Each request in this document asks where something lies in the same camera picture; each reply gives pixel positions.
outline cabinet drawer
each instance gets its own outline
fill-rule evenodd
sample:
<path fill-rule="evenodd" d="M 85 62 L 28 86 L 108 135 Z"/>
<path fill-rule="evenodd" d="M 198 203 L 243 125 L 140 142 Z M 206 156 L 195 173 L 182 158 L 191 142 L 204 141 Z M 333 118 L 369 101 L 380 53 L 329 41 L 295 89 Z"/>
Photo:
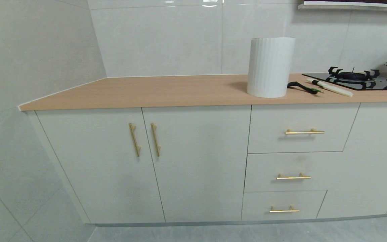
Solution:
<path fill-rule="evenodd" d="M 249 154 L 244 191 L 327 190 L 338 180 L 336 166 L 344 159 L 341 152 Z M 276 179 L 279 174 L 295 179 Z"/>
<path fill-rule="evenodd" d="M 244 193 L 241 220 L 315 219 L 326 192 Z M 270 212 L 272 209 L 281 212 Z"/>
<path fill-rule="evenodd" d="M 253 105 L 249 153 L 342 151 L 359 103 Z M 285 134 L 288 130 L 322 134 Z"/>

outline white cylindrical container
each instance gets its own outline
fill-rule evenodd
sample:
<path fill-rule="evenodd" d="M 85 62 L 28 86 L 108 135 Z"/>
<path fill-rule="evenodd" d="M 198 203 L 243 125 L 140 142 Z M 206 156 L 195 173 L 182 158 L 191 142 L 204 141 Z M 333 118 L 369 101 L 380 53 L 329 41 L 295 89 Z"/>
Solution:
<path fill-rule="evenodd" d="M 286 95 L 295 38 L 258 38 L 250 45 L 247 93 L 266 98 Z"/>

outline floor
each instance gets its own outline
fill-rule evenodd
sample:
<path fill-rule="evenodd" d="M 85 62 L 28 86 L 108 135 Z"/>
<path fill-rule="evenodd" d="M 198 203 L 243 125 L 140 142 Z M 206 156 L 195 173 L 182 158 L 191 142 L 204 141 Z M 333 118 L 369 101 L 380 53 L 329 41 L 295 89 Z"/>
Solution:
<path fill-rule="evenodd" d="M 299 224 L 97 227 L 89 242 L 387 242 L 387 217 Z"/>

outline skirting board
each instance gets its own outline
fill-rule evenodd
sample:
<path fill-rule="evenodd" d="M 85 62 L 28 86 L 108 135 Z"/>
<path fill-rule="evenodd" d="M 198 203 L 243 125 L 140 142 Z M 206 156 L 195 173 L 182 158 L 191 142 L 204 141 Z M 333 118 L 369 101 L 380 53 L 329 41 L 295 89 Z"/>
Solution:
<path fill-rule="evenodd" d="M 386 217 L 386 216 L 387 214 L 338 217 L 338 218 L 297 219 L 297 220 L 95 224 L 95 225 L 98 227 L 170 227 L 170 226 L 208 226 L 208 225 L 243 225 L 243 224 L 291 224 L 291 223 L 310 223 L 310 222 L 329 222 L 329 221 L 342 221 L 342 220 L 354 220 L 354 219 L 368 219 L 368 218 L 377 218 L 377 217 Z"/>

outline gold bar handle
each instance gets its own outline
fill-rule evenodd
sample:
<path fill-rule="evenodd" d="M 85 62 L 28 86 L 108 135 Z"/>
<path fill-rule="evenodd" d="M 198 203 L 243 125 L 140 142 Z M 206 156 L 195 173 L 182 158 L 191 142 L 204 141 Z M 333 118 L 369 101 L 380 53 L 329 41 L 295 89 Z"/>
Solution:
<path fill-rule="evenodd" d="M 136 128 L 137 126 L 129 123 L 129 129 L 131 130 L 131 136 L 132 136 L 132 140 L 134 141 L 135 151 L 137 152 L 137 157 L 140 157 L 141 146 L 138 146 L 137 139 L 135 139 L 135 134 L 134 134 L 134 131 Z"/>
<path fill-rule="evenodd" d="M 301 172 L 299 176 L 283 176 L 281 173 L 275 178 L 276 180 L 295 180 L 295 179 L 311 179 L 311 176 L 304 176 Z"/>
<path fill-rule="evenodd" d="M 294 207 L 290 206 L 289 210 L 274 210 L 274 206 L 271 206 L 270 213 L 297 213 L 298 209 L 294 209 Z"/>
<path fill-rule="evenodd" d="M 161 147 L 158 145 L 158 139 L 156 138 L 156 128 L 157 128 L 157 126 L 154 123 L 151 123 L 150 125 L 152 126 L 153 138 L 155 139 L 156 152 L 158 153 L 158 157 L 159 157 L 159 156 L 161 156 L 161 153 L 160 153 Z"/>
<path fill-rule="evenodd" d="M 317 131 L 315 129 L 311 129 L 310 131 L 301 131 L 301 132 L 294 132 L 291 129 L 288 129 L 285 134 L 290 135 L 290 134 L 324 134 L 325 131 Z"/>

